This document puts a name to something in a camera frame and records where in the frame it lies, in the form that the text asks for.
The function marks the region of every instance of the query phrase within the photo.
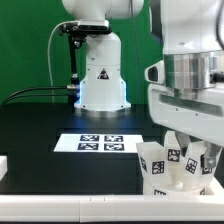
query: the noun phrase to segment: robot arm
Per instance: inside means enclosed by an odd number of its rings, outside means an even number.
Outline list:
[[[106,19],[137,15],[144,0],[62,0],[76,19],[61,27],[70,45],[86,43],[86,75],[80,83],[75,111],[92,117],[114,117],[126,113],[126,83],[120,75],[121,42]]]
[[[130,0],[62,0],[65,9],[77,20],[123,19],[131,17]],[[137,15],[143,0],[133,1],[133,14]]]
[[[139,145],[147,189],[176,191],[181,183],[184,193],[212,181],[224,147],[223,5],[221,0],[160,1],[163,60],[148,67],[145,77],[153,121],[174,131],[167,132],[163,147]],[[201,140],[191,142],[189,136]],[[152,171],[159,167],[160,178],[146,173],[144,164]]]

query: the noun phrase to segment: warning label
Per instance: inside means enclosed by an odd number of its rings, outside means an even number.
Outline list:
[[[105,79],[105,80],[109,79],[109,76],[108,76],[107,71],[106,71],[105,68],[102,70],[102,72],[98,76],[98,79]]]

